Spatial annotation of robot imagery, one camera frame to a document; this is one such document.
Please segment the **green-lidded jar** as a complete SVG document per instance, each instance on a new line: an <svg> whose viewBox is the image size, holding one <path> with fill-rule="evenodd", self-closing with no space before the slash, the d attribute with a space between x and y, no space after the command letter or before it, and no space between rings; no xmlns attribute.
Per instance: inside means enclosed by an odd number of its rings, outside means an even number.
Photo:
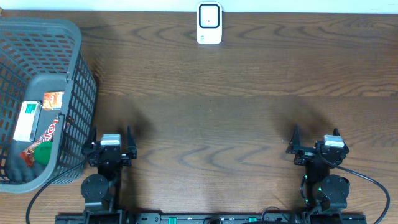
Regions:
<svg viewBox="0 0 398 224"><path fill-rule="evenodd" d="M34 151L35 162L40 165L46 166L49 163L51 152L52 152L51 141L40 143Z"/></svg>

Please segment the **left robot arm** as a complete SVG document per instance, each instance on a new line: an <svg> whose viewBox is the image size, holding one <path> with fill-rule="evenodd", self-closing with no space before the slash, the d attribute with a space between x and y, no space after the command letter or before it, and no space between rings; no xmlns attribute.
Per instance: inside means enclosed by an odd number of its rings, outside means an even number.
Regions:
<svg viewBox="0 0 398 224"><path fill-rule="evenodd" d="M134 215L119 208L121 173L123 167L132 166L137 158L137 146L131 130L127 129L127 151L123 152L120 134L104 134L96 140L96 130L90 134L82 148L90 167L97 173L89 175L81 185L85 199L83 223L128 224Z"/></svg>

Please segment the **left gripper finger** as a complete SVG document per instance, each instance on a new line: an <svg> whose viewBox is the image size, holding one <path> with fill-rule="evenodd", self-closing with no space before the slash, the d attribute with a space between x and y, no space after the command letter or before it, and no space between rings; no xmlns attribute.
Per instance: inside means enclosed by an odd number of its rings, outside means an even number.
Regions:
<svg viewBox="0 0 398 224"><path fill-rule="evenodd" d="M127 127L127 148L129 151L136 151L136 142L133 138L130 126Z"/></svg>
<svg viewBox="0 0 398 224"><path fill-rule="evenodd" d="M90 131L86 142L83 145L83 149L84 150L92 149L95 142L96 142L96 127L94 126L93 129Z"/></svg>

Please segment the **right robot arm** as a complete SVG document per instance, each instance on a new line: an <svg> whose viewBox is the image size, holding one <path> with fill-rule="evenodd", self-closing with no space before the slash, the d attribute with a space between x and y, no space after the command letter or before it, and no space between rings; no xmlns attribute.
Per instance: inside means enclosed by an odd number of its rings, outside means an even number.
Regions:
<svg viewBox="0 0 398 224"><path fill-rule="evenodd" d="M325 135L313 147L300 142L299 127L294 127L286 153L293 154L294 164L305 167L300 186L306 210L300 215L302 223L342 223L341 211L347 207L349 180L330 173L340 165L349 149L337 129Z"/></svg>

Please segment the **small orange snack box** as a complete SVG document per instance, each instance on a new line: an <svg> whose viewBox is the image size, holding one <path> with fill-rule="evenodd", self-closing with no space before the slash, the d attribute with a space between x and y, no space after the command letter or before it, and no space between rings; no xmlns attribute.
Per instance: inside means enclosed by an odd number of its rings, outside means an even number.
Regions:
<svg viewBox="0 0 398 224"><path fill-rule="evenodd" d="M44 110L60 110L62 107L64 92L46 92L44 93L42 108Z"/></svg>

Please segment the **red chocolate bar wrapper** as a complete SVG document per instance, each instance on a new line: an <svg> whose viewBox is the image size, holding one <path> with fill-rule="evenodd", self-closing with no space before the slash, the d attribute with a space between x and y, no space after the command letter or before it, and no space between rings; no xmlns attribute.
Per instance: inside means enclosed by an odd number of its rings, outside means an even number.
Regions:
<svg viewBox="0 0 398 224"><path fill-rule="evenodd" d="M35 164L34 159L34 151L36 147L42 143L47 141L53 141L53 136L55 134L56 125L59 123L58 118L55 118L50 126L45 130L44 133L40 135L38 140L33 142L27 149L20 153L20 158L27 164L28 167L32 167Z"/></svg>

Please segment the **white green-labelled box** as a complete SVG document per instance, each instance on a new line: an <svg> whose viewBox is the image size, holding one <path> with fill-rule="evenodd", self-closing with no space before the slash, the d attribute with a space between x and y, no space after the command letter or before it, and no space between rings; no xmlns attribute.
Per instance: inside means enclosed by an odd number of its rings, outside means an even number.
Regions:
<svg viewBox="0 0 398 224"><path fill-rule="evenodd" d="M24 101L22 103L13 140L34 142L41 109L42 104L39 101Z"/></svg>

